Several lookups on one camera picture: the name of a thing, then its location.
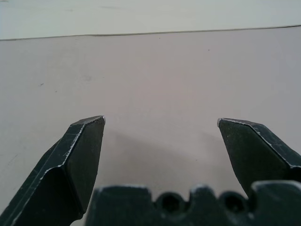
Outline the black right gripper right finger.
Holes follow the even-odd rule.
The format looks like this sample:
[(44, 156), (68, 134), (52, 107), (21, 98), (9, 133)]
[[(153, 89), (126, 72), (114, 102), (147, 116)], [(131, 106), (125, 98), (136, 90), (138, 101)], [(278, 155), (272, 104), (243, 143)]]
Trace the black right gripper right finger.
[(220, 118), (222, 135), (233, 171), (247, 195), (256, 181), (301, 180), (301, 156), (265, 125)]

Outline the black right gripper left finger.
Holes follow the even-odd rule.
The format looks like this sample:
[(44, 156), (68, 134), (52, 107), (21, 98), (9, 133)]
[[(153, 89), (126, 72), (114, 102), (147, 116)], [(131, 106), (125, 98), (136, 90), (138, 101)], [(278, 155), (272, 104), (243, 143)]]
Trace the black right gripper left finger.
[(98, 172), (105, 117), (71, 124), (0, 216), (2, 226), (69, 226), (86, 213)]

